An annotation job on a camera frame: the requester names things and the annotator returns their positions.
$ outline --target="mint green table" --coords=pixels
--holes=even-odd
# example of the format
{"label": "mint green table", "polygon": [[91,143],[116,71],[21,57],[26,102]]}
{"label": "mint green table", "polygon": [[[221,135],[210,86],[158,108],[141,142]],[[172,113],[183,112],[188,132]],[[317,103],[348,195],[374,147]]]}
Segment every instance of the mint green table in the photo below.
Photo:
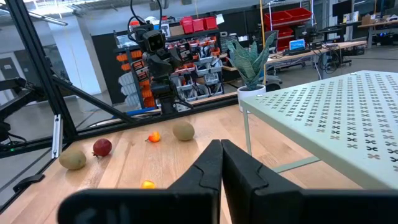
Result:
{"label": "mint green table", "polygon": [[250,111],[365,189],[398,189],[398,73],[360,71],[241,100]]}

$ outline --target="monitor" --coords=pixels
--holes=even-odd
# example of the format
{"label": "monitor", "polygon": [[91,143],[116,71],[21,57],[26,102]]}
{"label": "monitor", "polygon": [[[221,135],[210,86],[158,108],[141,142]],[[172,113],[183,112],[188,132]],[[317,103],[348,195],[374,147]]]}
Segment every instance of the monitor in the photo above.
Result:
{"label": "monitor", "polygon": [[344,14],[352,13],[352,1],[343,1],[333,5],[333,16],[343,17]]}

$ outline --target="red apple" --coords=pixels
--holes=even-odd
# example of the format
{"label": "red apple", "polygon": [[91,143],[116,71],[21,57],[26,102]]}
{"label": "red apple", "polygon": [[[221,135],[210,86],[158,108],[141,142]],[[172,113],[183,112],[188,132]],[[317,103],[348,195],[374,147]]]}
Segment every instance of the red apple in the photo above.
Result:
{"label": "red apple", "polygon": [[106,156],[112,150],[112,143],[107,139],[100,139],[94,143],[93,146],[93,155],[94,156]]}

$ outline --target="wooden table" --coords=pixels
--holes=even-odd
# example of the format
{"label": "wooden table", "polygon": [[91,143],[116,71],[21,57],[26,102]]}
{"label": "wooden table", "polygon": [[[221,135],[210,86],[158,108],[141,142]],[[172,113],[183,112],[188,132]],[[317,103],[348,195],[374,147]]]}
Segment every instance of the wooden table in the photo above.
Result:
{"label": "wooden table", "polygon": [[[335,47],[334,49],[335,50],[339,50],[339,49],[346,49],[346,48],[349,48],[349,47],[355,47],[355,46],[364,45],[364,44],[366,44],[366,41],[343,42],[343,43],[335,43],[335,44],[338,44],[338,47]],[[325,49],[325,48],[322,48],[320,50],[315,50],[315,52],[317,54],[326,53],[326,52],[329,52],[329,51],[330,51],[329,49]],[[266,62],[266,65],[271,65],[271,64],[275,64],[275,63],[282,63],[282,62],[286,62],[286,61],[289,61],[289,60],[297,60],[297,59],[300,59],[300,58],[303,58],[303,57],[315,56],[315,52],[311,51],[311,52],[308,52],[308,53],[292,55],[292,56],[285,55],[285,56],[279,57],[277,59],[273,59],[272,57],[280,55],[281,53],[270,54],[269,58],[268,58],[268,61]],[[223,70],[236,71],[237,69],[234,68],[234,67],[223,66]],[[324,73],[323,71],[320,71],[320,73],[321,73],[321,78],[322,79],[328,78],[327,74]]]}
{"label": "wooden table", "polygon": [[[158,188],[167,188],[212,139],[230,139],[246,149],[242,117],[234,105],[74,142],[67,150],[82,150],[87,157],[86,166],[70,171],[55,161],[44,172],[44,180],[32,184],[0,215],[0,223],[56,223],[60,202],[82,189],[133,189],[139,188],[144,180],[154,181]],[[312,156],[255,116],[249,115],[249,119],[252,154],[265,165],[278,167]],[[178,121],[188,121],[195,127],[194,140],[181,142],[174,138],[172,126]],[[160,142],[145,141],[153,131],[160,132]],[[93,144],[99,138],[107,138],[113,144],[111,155],[102,159],[91,155]],[[360,188],[323,162],[281,175],[305,188]],[[221,208],[221,223],[231,223],[224,192]]]}
{"label": "wooden table", "polygon": [[372,38],[373,34],[381,34],[385,32],[397,32],[398,28],[387,28],[387,29],[378,29],[376,30],[377,26],[386,26],[386,25],[393,25],[393,24],[398,24],[398,20],[395,21],[389,21],[389,22],[377,22],[373,24],[366,24],[366,25],[360,25],[358,26],[359,28],[369,28],[369,34],[368,34],[368,48],[372,48]]}

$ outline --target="wall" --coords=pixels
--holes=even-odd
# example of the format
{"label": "wall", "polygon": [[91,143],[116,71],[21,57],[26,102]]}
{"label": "wall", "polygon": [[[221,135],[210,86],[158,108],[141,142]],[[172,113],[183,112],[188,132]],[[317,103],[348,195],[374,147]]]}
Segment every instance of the wall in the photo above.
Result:
{"label": "wall", "polygon": [[[196,0],[198,13],[206,13],[213,11],[220,11],[225,9],[233,9],[237,7],[246,7],[259,4],[258,0],[224,0],[224,1],[214,1],[214,0]],[[159,11],[151,11],[149,9],[149,4],[141,4],[133,6],[134,11],[138,16],[144,19],[148,16],[154,16],[159,18]],[[183,6],[179,0],[170,1],[169,8],[163,10],[163,15],[182,17],[191,16],[197,13],[195,9],[195,3]],[[132,16],[129,7],[118,8],[118,12],[114,9],[106,9],[93,11],[84,15],[88,30],[91,35],[101,35],[112,33],[113,30],[116,32],[127,30],[127,21]]]}
{"label": "wall", "polygon": [[91,95],[101,93],[78,19],[75,16],[71,16],[62,20],[69,23],[69,25],[64,27],[49,24],[49,26],[70,81],[74,86]]}
{"label": "wall", "polygon": [[[43,46],[55,44],[47,22],[34,22],[34,26]],[[14,25],[0,27],[0,29],[0,54],[25,49],[17,28]]]}

